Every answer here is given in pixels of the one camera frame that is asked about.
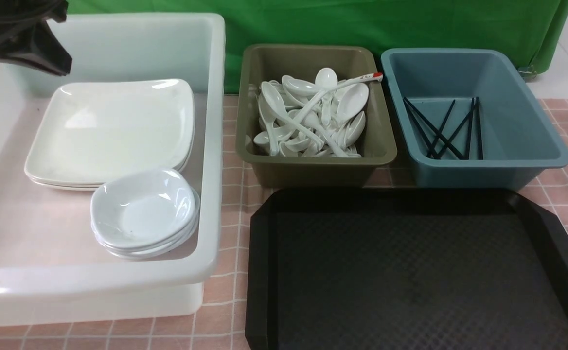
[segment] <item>tray textured surface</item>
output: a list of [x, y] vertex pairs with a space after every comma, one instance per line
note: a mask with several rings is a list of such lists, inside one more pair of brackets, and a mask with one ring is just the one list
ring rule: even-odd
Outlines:
[[281, 350], [568, 350], [516, 215], [280, 213], [277, 227]]

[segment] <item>pink checkered tablecloth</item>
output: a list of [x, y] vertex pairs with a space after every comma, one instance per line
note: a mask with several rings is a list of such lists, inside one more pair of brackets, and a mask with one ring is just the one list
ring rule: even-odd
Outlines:
[[[568, 100], [540, 102], [568, 146]], [[236, 117], [237, 97], [226, 96], [219, 264], [195, 315], [0, 327], [0, 350], [248, 350], [249, 219], [273, 190], [261, 188], [234, 152]], [[407, 155], [377, 169], [368, 186], [413, 186]], [[568, 166], [543, 172], [520, 193], [556, 213], [568, 232]]]

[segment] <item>white ceramic spoon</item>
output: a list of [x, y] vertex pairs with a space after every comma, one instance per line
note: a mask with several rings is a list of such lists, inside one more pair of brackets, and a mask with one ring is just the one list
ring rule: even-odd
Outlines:
[[349, 89], [351, 89], [351, 87], [352, 86], [348, 86], [348, 87], [337, 89], [336, 92], [334, 93], [334, 100], [336, 100], [338, 103], [340, 103], [340, 101], [342, 101], [342, 97], [344, 97], [344, 93], [349, 91]]
[[344, 133], [344, 147], [355, 146], [355, 142], [362, 135], [364, 127], [366, 126], [366, 113], [361, 111], [355, 118], [347, 124], [347, 128]]
[[321, 90], [320, 87], [311, 82], [295, 79], [290, 75], [282, 76], [282, 85], [292, 93], [295, 93], [295, 95], [300, 96], [312, 96]]
[[[306, 104], [308, 103], [308, 98], [305, 97], [301, 97], [301, 96], [295, 96], [293, 95], [293, 93], [291, 93], [290, 91], [288, 91], [288, 89], [284, 89], [284, 94], [286, 94], [286, 96], [288, 98], [290, 98], [290, 100], [293, 102], [293, 104], [299, 106], [299, 107], [304, 107], [306, 106]], [[318, 108], [317, 106], [314, 106], [312, 108], [313, 111], [319, 113], [321, 111], [321, 108]]]
[[297, 114], [297, 118], [299, 118], [300, 120], [303, 120], [306, 117], [306, 115], [308, 115], [310, 110], [321, 100], [321, 98], [326, 93], [328, 93], [330, 91], [333, 91], [333, 90], [339, 89], [339, 88], [343, 88], [343, 87], [347, 87], [347, 86], [352, 86], [353, 84], [373, 82], [373, 81], [380, 82], [383, 79], [384, 79], [384, 74], [377, 72], [377, 73], [361, 75], [357, 78], [346, 80], [346, 81], [338, 84], [335, 88], [330, 89], [330, 90], [324, 90], [323, 89], [323, 90], [319, 91], [316, 95], [314, 95], [314, 97], [311, 100], [309, 100], [309, 102], [306, 104], [306, 106], [304, 106], [299, 111], [299, 113]]
[[[331, 68], [323, 68], [317, 73], [315, 78], [315, 85], [321, 89], [331, 89], [338, 85], [338, 77], [336, 73]], [[327, 93], [321, 99], [322, 101], [322, 111], [321, 111], [321, 123], [323, 126], [329, 125], [329, 120], [331, 120], [331, 99], [333, 98], [332, 93]]]
[[314, 157], [318, 152], [319, 149], [317, 148], [317, 144], [312, 142], [308, 146], [308, 149], [306, 149], [306, 151], [302, 154], [302, 157]]
[[[260, 131], [266, 132], [266, 126], [265, 126], [265, 123], [262, 121], [262, 119], [258, 118], [258, 124], [260, 126]], [[282, 120], [279, 120], [279, 119], [275, 120], [275, 128], [276, 129], [279, 128], [280, 126], [284, 126], [284, 125], [286, 125], [286, 123], [282, 122]]]
[[277, 156], [279, 153], [278, 142], [277, 138], [275, 137], [275, 131], [273, 131], [273, 122], [275, 122], [275, 115], [271, 113], [270, 108], [268, 108], [268, 106], [266, 105], [266, 100], [264, 98], [264, 95], [262, 94], [258, 98], [258, 114], [266, 127], [266, 133], [269, 135], [269, 155]]
[[299, 153], [297, 153], [297, 151], [293, 151], [292, 149], [288, 148], [286, 142], [280, 142], [280, 156], [299, 157]]
[[328, 132], [329, 135], [331, 135], [332, 138], [335, 136], [335, 133], [337, 133], [340, 129], [341, 127], [338, 126], [338, 124], [334, 120], [331, 120], [329, 122], [329, 125], [325, 127], [325, 130]]
[[[293, 129], [293, 132], [296, 130], [292, 125], [287, 126], [278, 126], [277, 128], [273, 128], [273, 132], [275, 134], [275, 141], [281, 142], [286, 141], [290, 138], [290, 129]], [[253, 142], [258, 146], [266, 147], [269, 146], [269, 133], [266, 131], [260, 132], [256, 137], [253, 138]]]
[[355, 146], [355, 144], [352, 144], [351, 147], [345, 149], [344, 152], [347, 153], [349, 157], [362, 158], [362, 155], [357, 152], [357, 147]]
[[287, 96], [286, 93], [280, 93], [280, 96], [282, 96], [282, 100], [284, 101], [284, 108], [286, 108], [286, 111], [299, 108], [299, 106], [295, 103], [295, 101], [293, 101], [292, 98]]
[[336, 144], [342, 149], [347, 148], [347, 146], [344, 145], [344, 135], [346, 133], [347, 133], [347, 126], [344, 125], [341, 126], [340, 129], [338, 129], [335, 133], [331, 135], [331, 138], [333, 138]]
[[329, 148], [340, 158], [346, 158], [347, 154], [334, 142], [328, 132], [322, 127], [321, 122], [319, 121], [319, 117], [316, 113], [311, 112], [308, 113], [308, 116], [304, 118], [303, 124], [308, 128], [313, 128], [317, 131], [317, 133], [323, 135], [325, 141], [329, 145]]
[[304, 134], [299, 134], [293, 139], [284, 141], [284, 144], [286, 144], [287, 148], [295, 152], [305, 151], [306, 149], [308, 149], [311, 143], [311, 140]]
[[271, 85], [273, 85], [273, 87], [280, 93], [284, 93], [284, 86], [282, 86], [282, 84], [280, 84], [280, 82], [278, 82], [277, 80], [269, 80], [269, 83]]
[[344, 93], [336, 112], [336, 121], [338, 124], [344, 125], [351, 118], [355, 117], [355, 115], [366, 106], [368, 95], [369, 91], [366, 84], [355, 84]]
[[[353, 152], [346, 152], [347, 153], [347, 157], [349, 158], [362, 158], [362, 156], [359, 153], [353, 153]], [[329, 155], [332, 158], [337, 158], [337, 155]]]
[[315, 155], [313, 155], [313, 157], [323, 158], [323, 157], [331, 157], [332, 155], [334, 155], [334, 153], [331, 151], [331, 148], [328, 148], [320, 151], [319, 153], [316, 153]]
[[338, 102], [335, 98], [331, 99], [331, 119], [335, 120], [336, 118], [336, 111], [338, 111], [338, 104], [340, 104], [340, 102]]
[[297, 130], [299, 130], [300, 133], [306, 134], [306, 136], [310, 138], [313, 142], [315, 142], [317, 146], [320, 146], [319, 148], [322, 148], [324, 142], [317, 135], [315, 135], [315, 133], [309, 131], [307, 128], [302, 126], [300, 122], [297, 121], [299, 115], [297, 115], [297, 118], [295, 118], [295, 120], [291, 119], [288, 116], [288, 113], [286, 112], [286, 107], [284, 107], [284, 101], [282, 100], [282, 96], [280, 96], [277, 90], [271, 84], [269, 84], [269, 82], [262, 82], [262, 84], [260, 84], [260, 89], [262, 91], [261, 97], [264, 96], [264, 100], [266, 101], [268, 106], [275, 112], [276, 118], [282, 120], [283, 122], [286, 122], [287, 124], [291, 124]]

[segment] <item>tray rim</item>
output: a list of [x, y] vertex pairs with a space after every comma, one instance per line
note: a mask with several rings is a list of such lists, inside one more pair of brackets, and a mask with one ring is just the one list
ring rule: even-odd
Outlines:
[[[321, 212], [326, 212], [324, 206], [317, 205], [316, 201], [309, 204], [298, 201], [300, 195], [308, 195], [308, 192], [312, 192], [313, 198], [328, 197], [330, 194], [334, 195], [334, 193], [337, 193], [338, 197], [353, 195], [357, 199], [371, 195], [392, 197], [406, 202], [406, 206], [407, 204], [414, 204], [413, 202], [418, 201], [420, 196], [428, 199], [431, 195], [441, 195], [442, 198], [450, 199], [450, 201], [444, 201], [444, 206], [438, 208], [439, 215], [449, 214], [450, 212], [447, 209], [454, 208], [465, 210], [464, 214], [477, 213], [480, 208], [492, 207], [495, 207], [493, 209], [498, 210], [498, 213], [515, 213], [522, 223], [526, 221], [529, 224], [524, 226], [524, 230], [568, 319], [568, 235], [555, 214], [518, 193], [508, 189], [291, 188], [275, 192], [251, 217], [245, 335], [252, 350], [275, 350], [278, 347], [277, 317], [274, 316], [273, 312], [277, 309], [277, 299], [272, 297], [273, 294], [277, 295], [277, 280], [269, 279], [270, 274], [277, 275], [277, 264], [264, 263], [264, 261], [273, 259], [273, 256], [277, 256], [277, 247], [274, 244], [269, 244], [268, 234], [261, 233], [273, 229], [274, 224], [270, 217], [278, 213], [280, 209], [278, 206], [281, 206], [278, 201], [286, 201], [288, 200], [287, 197], [291, 197], [295, 199], [295, 202], [301, 204], [295, 206], [293, 210], [287, 210], [287, 212], [308, 212], [311, 207], [314, 210], [321, 208]], [[484, 201], [478, 203], [479, 208], [475, 208], [471, 202], [465, 202], [466, 200], [473, 201], [481, 198]], [[492, 201], [496, 204], [498, 201], [502, 201], [506, 205], [503, 208], [499, 208], [497, 205], [490, 206], [489, 202]], [[430, 202], [418, 201], [417, 205], [429, 209], [431, 207]], [[326, 201], [328, 206], [330, 206], [329, 203], [334, 203], [331, 208], [337, 208], [338, 205], [338, 210], [344, 208], [347, 204], [351, 204], [351, 202], [345, 202], [343, 205], [342, 201]], [[403, 208], [402, 206], [395, 206], [395, 208], [403, 213], [411, 210], [411, 208]]]

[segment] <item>stack of bowls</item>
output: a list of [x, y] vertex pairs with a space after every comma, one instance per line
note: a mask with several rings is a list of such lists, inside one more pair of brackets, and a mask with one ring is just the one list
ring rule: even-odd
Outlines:
[[197, 192], [175, 169], [108, 182], [91, 197], [91, 230], [109, 253], [148, 259], [177, 248], [197, 229]]

